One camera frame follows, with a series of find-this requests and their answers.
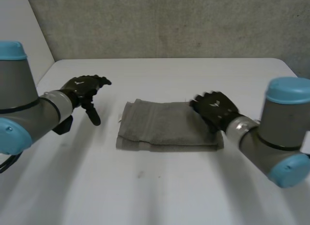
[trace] cable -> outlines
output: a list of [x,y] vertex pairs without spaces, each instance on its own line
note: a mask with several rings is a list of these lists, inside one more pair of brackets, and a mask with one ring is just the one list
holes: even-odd
[[18,155],[12,155],[10,156],[5,162],[3,162],[0,165],[0,173],[3,173],[5,170],[7,170],[9,167],[11,167],[21,156],[23,152],[21,152]]

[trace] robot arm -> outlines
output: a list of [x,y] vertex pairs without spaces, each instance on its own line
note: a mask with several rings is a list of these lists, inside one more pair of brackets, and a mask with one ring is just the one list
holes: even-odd
[[295,186],[310,172],[308,154],[300,151],[309,130],[310,80],[282,77],[266,92],[260,124],[239,114],[221,92],[196,96],[190,105],[281,188]]
[[68,132],[76,107],[100,125],[92,100],[104,85],[111,85],[105,77],[75,77],[39,97],[21,43],[0,42],[0,153],[12,155],[0,165],[0,173],[49,131]]

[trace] black robotic glove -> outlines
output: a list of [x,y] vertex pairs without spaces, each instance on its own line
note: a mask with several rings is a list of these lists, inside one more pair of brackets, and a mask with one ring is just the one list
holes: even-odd
[[225,132],[231,121],[242,116],[235,104],[222,92],[197,95],[189,104],[200,114],[211,132]]
[[81,106],[86,110],[86,113],[95,126],[100,125],[100,117],[93,106],[93,96],[97,94],[98,90],[104,85],[111,85],[112,83],[105,77],[94,76],[80,76],[69,80],[59,91],[66,94],[71,102],[73,108]]

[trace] white table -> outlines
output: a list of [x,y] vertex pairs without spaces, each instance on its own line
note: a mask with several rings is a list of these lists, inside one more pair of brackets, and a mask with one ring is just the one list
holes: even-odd
[[[39,93],[101,75],[93,126],[82,108],[71,131],[50,132],[0,176],[1,225],[307,225],[310,186],[280,189],[225,140],[218,152],[116,150],[127,101],[190,100],[220,90],[258,119],[268,82],[294,76],[277,59],[62,60]],[[310,151],[306,142],[304,150]]]

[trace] gray towel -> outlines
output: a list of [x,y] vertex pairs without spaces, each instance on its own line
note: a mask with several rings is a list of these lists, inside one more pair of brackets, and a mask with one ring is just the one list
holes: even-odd
[[212,134],[187,103],[127,103],[116,148],[150,151],[215,151],[223,148],[221,132]]

